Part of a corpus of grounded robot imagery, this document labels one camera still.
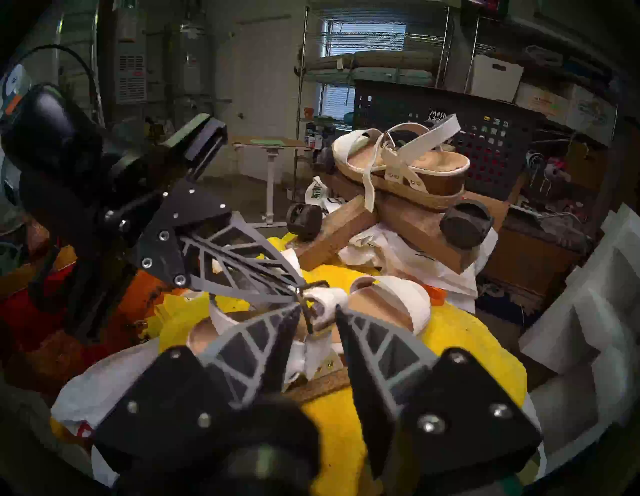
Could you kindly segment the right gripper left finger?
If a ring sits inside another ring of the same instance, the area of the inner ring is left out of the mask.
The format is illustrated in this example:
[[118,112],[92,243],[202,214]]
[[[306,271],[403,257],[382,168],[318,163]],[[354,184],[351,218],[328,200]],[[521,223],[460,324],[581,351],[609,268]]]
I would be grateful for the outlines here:
[[201,356],[161,353],[95,431],[111,488],[303,489],[303,456],[287,439],[303,415],[280,395],[301,313],[237,324]]

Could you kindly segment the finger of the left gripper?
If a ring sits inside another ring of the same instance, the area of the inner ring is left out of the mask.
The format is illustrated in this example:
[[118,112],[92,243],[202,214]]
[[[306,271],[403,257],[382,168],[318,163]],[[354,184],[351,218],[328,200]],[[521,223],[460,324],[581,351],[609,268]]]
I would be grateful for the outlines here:
[[250,304],[289,304],[300,274],[248,224],[152,227],[135,245],[141,270],[179,289]]
[[[225,226],[248,223],[239,212],[231,210],[222,199],[210,191],[197,186],[194,182],[181,179],[170,192],[163,193],[162,202],[150,221],[150,229],[152,227],[183,227],[191,224]],[[305,279],[300,275],[300,288],[304,285]]]

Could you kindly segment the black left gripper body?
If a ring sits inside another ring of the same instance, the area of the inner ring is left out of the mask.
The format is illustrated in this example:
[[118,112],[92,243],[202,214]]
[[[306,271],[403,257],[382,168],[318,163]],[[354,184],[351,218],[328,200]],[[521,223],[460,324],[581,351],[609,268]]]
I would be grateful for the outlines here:
[[200,113],[166,141],[135,146],[59,88],[31,88],[1,118],[2,150],[19,171],[19,206],[75,250],[133,247],[163,192],[196,179],[227,142],[227,125]]

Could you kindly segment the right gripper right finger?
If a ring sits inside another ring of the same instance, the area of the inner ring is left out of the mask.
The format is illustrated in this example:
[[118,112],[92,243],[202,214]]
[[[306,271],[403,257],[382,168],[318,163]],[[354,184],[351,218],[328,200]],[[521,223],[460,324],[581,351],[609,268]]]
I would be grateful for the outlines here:
[[520,472],[539,428],[471,352],[336,307],[367,458],[383,494],[462,494]]

